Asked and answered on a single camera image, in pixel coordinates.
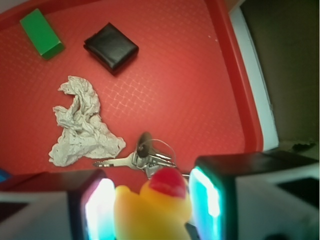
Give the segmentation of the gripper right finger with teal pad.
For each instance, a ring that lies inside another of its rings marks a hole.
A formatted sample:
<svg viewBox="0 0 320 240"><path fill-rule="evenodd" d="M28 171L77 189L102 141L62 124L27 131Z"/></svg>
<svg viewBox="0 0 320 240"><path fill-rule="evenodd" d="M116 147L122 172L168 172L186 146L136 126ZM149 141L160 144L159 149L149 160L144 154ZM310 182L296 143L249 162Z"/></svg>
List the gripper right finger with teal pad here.
<svg viewBox="0 0 320 240"><path fill-rule="evenodd" d="M201 240L317 240L320 163L286 151L207 155L189 175Z"/></svg>

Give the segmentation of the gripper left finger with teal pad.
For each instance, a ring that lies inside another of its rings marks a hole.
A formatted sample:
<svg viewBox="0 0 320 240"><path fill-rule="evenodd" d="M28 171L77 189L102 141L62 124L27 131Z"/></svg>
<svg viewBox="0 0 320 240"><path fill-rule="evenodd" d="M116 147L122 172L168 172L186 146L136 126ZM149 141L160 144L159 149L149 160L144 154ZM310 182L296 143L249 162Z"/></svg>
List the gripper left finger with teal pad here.
<svg viewBox="0 0 320 240"><path fill-rule="evenodd" d="M100 169L13 175L0 183L0 238L114 240L114 201Z"/></svg>

